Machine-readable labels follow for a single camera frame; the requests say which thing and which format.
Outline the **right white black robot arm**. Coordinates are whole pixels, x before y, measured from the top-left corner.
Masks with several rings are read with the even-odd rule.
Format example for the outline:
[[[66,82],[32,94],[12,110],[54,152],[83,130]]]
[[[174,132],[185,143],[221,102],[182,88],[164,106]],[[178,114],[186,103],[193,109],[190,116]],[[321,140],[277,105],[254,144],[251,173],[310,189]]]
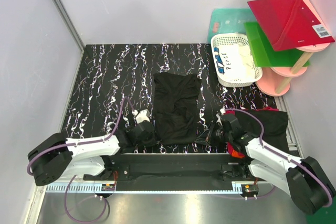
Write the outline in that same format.
[[[307,215],[332,205],[335,188],[316,159],[293,156],[267,144],[262,134],[246,131],[232,113],[218,114],[196,142],[211,147],[229,144],[248,160],[238,167],[242,179],[256,177],[271,183]]]

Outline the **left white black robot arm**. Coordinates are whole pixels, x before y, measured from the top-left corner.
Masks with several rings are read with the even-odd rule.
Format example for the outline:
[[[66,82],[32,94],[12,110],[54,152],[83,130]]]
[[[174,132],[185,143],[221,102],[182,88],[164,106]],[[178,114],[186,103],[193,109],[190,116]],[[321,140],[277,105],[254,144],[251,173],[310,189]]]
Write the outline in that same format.
[[[149,121],[91,138],[66,138],[63,133],[55,133],[28,153],[27,173],[33,176],[36,186],[73,175],[99,176],[107,180],[113,175],[113,167],[106,161],[109,156],[154,144],[154,126]]]

